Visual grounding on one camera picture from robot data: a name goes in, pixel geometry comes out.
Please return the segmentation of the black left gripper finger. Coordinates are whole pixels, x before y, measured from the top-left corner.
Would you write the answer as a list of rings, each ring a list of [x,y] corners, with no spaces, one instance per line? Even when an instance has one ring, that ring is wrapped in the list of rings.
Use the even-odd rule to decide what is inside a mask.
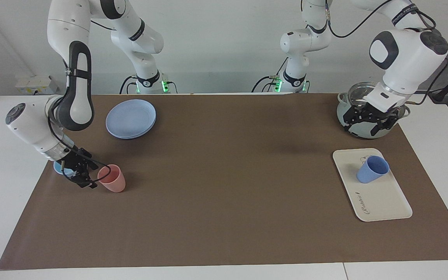
[[[369,130],[369,139],[382,138],[387,135],[393,126],[397,124],[399,118],[397,116],[390,116],[387,119],[378,119],[375,124],[371,125]]]
[[[342,116],[344,130],[352,135],[364,135],[366,127],[363,124],[362,112],[346,112]]]

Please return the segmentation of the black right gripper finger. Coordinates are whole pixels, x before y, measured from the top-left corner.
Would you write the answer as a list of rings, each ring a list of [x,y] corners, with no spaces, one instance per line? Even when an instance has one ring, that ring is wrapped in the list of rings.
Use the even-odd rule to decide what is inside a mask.
[[[82,157],[80,159],[80,169],[81,172],[94,171],[98,169],[98,165],[92,158]]]
[[[89,177],[89,172],[87,171],[76,171],[74,174],[70,175],[68,179],[80,186],[80,188],[89,187],[91,189],[94,189],[98,186],[97,183]]]

